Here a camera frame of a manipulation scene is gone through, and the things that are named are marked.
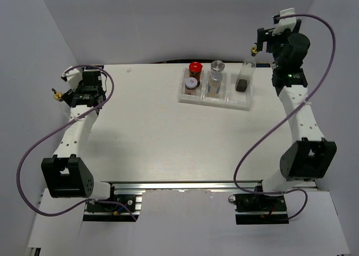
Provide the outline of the glass bottle gold spout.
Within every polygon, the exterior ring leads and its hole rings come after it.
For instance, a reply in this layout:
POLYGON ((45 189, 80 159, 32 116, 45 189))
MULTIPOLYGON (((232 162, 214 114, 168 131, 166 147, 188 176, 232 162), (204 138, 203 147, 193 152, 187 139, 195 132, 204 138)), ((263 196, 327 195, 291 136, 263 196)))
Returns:
POLYGON ((70 106, 70 104, 68 102, 68 98, 69 98, 69 92, 68 91, 63 94, 62 92, 59 92, 56 89, 52 88, 52 92, 53 92, 53 97, 54 97, 55 100, 57 100, 59 102, 63 102, 67 106, 70 106))

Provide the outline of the clear bottle dark contents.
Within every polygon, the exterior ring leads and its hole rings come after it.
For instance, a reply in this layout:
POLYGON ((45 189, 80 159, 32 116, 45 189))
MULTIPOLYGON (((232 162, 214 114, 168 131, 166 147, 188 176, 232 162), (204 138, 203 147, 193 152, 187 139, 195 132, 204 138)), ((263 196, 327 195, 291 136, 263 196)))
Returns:
POLYGON ((251 57, 245 59, 242 63, 242 67, 235 85, 235 90, 237 92, 245 92, 247 90, 247 87, 252 80, 252 75, 254 74, 256 68, 255 57, 257 54, 257 44, 255 44, 251 48, 251 57))

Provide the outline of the silver lid white shaker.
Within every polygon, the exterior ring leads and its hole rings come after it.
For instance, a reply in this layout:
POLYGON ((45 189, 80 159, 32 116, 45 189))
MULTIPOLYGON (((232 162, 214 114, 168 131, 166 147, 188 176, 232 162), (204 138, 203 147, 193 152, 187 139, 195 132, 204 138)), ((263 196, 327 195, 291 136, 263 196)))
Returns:
POLYGON ((211 62, 210 70, 212 72, 223 72, 225 69, 225 63, 221 60, 214 60, 211 62))

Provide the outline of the white three-slot organizer tray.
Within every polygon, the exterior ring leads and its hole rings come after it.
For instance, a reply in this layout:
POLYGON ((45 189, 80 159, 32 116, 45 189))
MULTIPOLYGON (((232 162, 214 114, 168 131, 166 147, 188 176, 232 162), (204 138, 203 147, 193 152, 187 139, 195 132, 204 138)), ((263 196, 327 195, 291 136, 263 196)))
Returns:
POLYGON ((181 103, 211 106, 234 110, 249 111, 252 103, 252 77, 245 77, 247 87, 244 92, 236 91, 238 74, 224 72, 219 93, 208 93, 210 71, 202 71, 200 85, 193 94, 186 94, 185 83, 189 78, 188 70, 184 70, 179 85, 178 101, 181 103))

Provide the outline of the white tube bottle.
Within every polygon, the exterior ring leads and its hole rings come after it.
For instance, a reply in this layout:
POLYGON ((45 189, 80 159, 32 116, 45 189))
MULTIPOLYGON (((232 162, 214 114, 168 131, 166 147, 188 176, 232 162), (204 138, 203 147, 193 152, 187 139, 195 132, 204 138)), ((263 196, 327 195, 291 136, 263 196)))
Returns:
POLYGON ((220 92, 223 74, 221 72, 211 72, 208 80, 208 94, 216 96, 220 92))

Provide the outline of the red lid sauce jar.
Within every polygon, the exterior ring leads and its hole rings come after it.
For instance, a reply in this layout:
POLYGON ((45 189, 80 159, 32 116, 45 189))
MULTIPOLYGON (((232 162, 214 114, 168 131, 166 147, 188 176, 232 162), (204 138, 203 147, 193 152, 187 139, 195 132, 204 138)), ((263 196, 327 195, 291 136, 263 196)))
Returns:
POLYGON ((189 77, 197 80, 197 86, 200 84, 200 77, 202 73, 202 64, 200 62, 191 62, 188 67, 189 77))

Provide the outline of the purple lid spice jar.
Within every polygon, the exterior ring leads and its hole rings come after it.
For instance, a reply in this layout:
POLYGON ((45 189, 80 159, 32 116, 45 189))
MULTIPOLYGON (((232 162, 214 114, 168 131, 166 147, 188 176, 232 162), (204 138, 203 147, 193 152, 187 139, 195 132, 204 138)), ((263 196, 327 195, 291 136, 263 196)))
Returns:
POLYGON ((194 77, 189 77, 185 80, 185 94, 196 95, 198 81, 194 77))

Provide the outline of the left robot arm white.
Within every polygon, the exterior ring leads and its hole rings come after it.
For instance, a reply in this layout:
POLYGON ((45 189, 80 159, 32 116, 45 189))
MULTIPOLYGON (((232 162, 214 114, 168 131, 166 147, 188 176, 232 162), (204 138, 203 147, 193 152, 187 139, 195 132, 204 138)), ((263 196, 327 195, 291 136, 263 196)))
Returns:
POLYGON ((90 131, 98 118, 101 104, 106 100, 101 66, 75 68, 62 75, 70 89, 54 91, 54 98, 70 108, 70 125, 66 126, 61 142, 51 158, 44 158, 41 169, 53 198, 93 198, 107 211, 118 206, 118 196, 111 185, 97 181, 81 158, 90 131))

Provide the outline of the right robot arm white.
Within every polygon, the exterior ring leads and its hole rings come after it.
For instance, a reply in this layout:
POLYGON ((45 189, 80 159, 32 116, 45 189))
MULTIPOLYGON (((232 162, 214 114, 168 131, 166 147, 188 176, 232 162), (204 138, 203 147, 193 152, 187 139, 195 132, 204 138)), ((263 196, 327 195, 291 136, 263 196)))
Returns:
POLYGON ((258 51, 265 45, 273 55, 272 84, 288 117, 292 145, 281 156, 279 170, 262 181, 263 191, 253 196, 254 206, 262 211, 274 203, 270 192, 286 192, 303 181, 323 178, 337 151, 319 129, 309 104, 302 64, 310 41, 299 32, 301 20, 292 17, 275 23, 273 29, 258 29, 256 45, 258 51))

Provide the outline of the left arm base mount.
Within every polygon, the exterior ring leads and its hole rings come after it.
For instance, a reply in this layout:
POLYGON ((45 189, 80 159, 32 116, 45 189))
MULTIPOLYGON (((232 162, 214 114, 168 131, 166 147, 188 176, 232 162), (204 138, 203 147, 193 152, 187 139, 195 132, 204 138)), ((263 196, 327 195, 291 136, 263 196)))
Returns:
POLYGON ((111 184, 110 197, 102 202, 87 203, 84 222, 135 222, 138 219, 143 190, 126 184, 111 184))

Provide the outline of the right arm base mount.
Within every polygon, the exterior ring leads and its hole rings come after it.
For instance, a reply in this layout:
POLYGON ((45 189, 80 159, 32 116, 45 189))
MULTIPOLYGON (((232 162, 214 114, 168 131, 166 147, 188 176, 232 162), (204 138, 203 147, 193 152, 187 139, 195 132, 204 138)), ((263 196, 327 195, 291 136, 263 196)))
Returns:
POLYGON ((228 197, 235 205, 237 225, 288 224, 287 206, 283 196, 240 193, 228 197))

